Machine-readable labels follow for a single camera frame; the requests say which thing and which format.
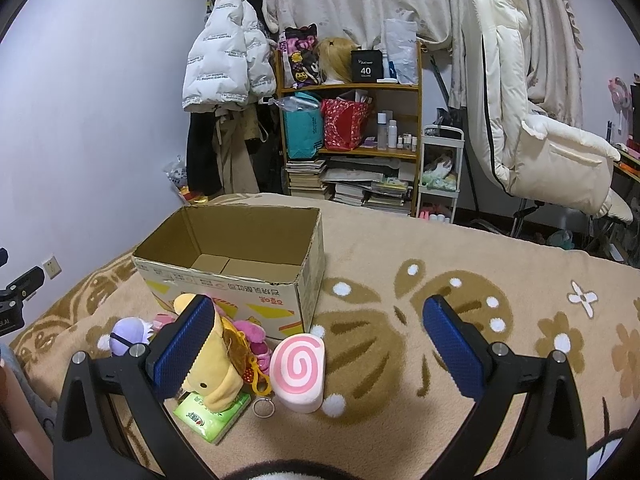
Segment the pink swirl roll plush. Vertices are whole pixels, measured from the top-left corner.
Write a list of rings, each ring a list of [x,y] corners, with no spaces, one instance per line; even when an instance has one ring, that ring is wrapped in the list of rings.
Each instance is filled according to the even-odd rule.
[[[311,414],[323,401],[326,346],[322,338],[298,334],[274,349],[269,369],[272,391],[289,410]]]

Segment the white trolley cart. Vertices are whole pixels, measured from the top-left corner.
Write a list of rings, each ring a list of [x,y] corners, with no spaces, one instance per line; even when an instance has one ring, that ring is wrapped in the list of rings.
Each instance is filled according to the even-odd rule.
[[[416,216],[453,224],[461,192],[464,133],[451,126],[424,127],[416,180]]]

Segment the white puffer jacket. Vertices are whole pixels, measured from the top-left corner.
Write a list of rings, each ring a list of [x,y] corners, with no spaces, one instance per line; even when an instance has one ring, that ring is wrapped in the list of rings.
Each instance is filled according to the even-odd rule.
[[[182,108],[189,113],[244,110],[277,90],[264,0],[213,0],[186,60]]]

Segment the purple haired doll plush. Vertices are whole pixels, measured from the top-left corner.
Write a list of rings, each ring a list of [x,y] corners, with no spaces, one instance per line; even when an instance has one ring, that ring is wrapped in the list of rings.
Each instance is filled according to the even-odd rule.
[[[142,318],[121,318],[108,334],[107,348],[112,356],[123,356],[136,344],[148,344],[152,336],[151,323]]]

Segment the beige curtain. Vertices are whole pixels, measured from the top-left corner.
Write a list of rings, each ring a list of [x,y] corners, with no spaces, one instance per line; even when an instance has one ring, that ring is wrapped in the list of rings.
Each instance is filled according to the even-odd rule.
[[[462,22],[468,0],[267,0],[281,28],[315,24],[320,37],[347,37],[361,47],[382,44],[388,18],[416,23],[431,50],[451,54],[449,102],[466,104]],[[529,99],[551,117],[582,123],[580,32],[570,0],[525,0],[532,26],[525,43]]]

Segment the yellow dog plush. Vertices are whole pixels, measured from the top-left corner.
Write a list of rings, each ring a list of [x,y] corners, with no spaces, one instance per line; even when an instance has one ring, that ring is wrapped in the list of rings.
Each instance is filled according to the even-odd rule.
[[[198,394],[206,408],[217,413],[230,408],[243,387],[243,379],[230,359],[222,317],[216,308],[213,311],[214,326],[186,374],[182,388]]]

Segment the cardboard box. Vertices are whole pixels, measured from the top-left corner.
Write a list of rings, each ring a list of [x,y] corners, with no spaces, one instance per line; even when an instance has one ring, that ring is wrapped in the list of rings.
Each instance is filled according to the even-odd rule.
[[[182,294],[213,300],[233,321],[262,326],[276,341],[306,333],[326,268],[317,208],[185,206],[134,251],[158,303]]]

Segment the pink bear plush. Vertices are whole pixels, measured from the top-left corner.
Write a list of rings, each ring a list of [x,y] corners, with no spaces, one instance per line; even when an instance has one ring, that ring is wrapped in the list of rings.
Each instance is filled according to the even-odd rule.
[[[160,332],[160,348],[149,354],[148,370],[154,385],[172,393],[182,388],[186,374],[214,326],[214,311],[205,307],[192,313],[183,312]],[[271,392],[269,367],[271,350],[262,327],[250,321],[231,321],[221,315],[224,341],[232,364],[258,396]]]

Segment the wall socket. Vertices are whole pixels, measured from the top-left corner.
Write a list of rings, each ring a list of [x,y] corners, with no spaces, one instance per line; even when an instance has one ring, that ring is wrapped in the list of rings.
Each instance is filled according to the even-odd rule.
[[[47,277],[50,278],[50,280],[53,280],[58,276],[58,274],[62,272],[62,268],[58,263],[58,259],[55,258],[55,256],[51,256],[48,260],[46,260],[42,264],[42,267],[44,272],[46,272]]]

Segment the beige coat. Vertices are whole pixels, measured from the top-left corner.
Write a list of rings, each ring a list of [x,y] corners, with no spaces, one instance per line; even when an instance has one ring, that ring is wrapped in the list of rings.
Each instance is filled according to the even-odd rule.
[[[264,140],[254,104],[245,110],[229,112],[217,118],[214,148],[222,189],[226,194],[253,194],[259,191],[246,144],[248,141],[262,144]]]

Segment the stack of books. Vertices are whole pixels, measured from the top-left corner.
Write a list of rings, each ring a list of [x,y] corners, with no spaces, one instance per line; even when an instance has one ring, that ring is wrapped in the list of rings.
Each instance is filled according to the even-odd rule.
[[[329,200],[332,185],[323,181],[326,162],[323,159],[289,160],[285,165],[288,192],[292,196]]]

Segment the teal bag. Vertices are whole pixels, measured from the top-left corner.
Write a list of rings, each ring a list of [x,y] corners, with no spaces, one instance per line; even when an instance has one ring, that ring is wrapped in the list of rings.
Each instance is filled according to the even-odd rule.
[[[283,119],[288,158],[314,158],[323,145],[321,102],[307,92],[287,96]]]

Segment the cream padded chair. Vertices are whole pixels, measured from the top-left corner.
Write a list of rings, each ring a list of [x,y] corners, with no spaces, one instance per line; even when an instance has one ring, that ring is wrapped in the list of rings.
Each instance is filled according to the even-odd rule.
[[[529,32],[524,0],[469,0],[466,6],[466,116],[480,168],[511,196],[630,223],[630,207],[611,186],[620,152],[529,101]]]

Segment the green tissue pack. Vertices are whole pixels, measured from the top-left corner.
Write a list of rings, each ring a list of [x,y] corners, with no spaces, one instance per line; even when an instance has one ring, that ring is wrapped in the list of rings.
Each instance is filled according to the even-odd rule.
[[[219,444],[248,408],[252,398],[241,391],[223,412],[206,408],[204,398],[192,392],[174,409],[174,415],[206,442]]]

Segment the red bag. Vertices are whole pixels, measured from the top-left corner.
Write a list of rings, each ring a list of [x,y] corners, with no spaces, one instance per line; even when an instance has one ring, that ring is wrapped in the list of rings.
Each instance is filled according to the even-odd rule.
[[[358,148],[371,110],[369,103],[324,99],[321,102],[324,147],[338,152]]]

